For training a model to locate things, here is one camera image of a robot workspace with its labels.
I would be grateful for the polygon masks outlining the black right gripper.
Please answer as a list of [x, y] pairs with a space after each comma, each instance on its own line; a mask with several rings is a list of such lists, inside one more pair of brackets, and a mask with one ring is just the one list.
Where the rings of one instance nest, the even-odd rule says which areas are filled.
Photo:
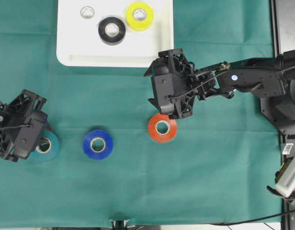
[[169, 119], [193, 115], [195, 98], [206, 100], [217, 94], [212, 70], [197, 70], [182, 49], [159, 52], [144, 77], [151, 76], [154, 97], [148, 101]]

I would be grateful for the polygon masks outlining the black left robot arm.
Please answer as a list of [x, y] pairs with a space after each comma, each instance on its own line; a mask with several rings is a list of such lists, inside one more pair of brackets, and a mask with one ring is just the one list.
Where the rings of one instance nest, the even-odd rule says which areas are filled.
[[0, 102], [0, 158], [17, 162], [27, 159], [48, 160], [59, 142], [42, 111], [46, 98], [28, 91], [22, 92], [9, 104]]

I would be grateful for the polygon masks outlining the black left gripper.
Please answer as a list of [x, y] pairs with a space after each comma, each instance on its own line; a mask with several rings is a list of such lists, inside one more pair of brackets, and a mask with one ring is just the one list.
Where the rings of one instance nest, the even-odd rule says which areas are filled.
[[42, 111], [45, 103], [46, 98], [25, 89], [9, 104], [0, 102], [0, 158], [27, 159], [43, 132], [54, 132]]

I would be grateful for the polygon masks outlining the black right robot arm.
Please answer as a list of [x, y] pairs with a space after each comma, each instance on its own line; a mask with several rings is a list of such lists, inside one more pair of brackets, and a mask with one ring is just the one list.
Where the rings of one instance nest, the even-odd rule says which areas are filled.
[[258, 98], [285, 95], [288, 82], [295, 80], [295, 50], [198, 69], [182, 49], [171, 49], [159, 52], [144, 75], [151, 77], [154, 97], [149, 102], [169, 119], [184, 119], [193, 115], [195, 99], [231, 99], [235, 91]]

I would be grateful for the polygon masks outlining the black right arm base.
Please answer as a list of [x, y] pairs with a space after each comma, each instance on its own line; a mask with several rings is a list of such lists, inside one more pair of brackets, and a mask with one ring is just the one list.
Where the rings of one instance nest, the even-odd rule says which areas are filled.
[[295, 80], [288, 83], [285, 95], [260, 99], [260, 108], [278, 131], [295, 135]]

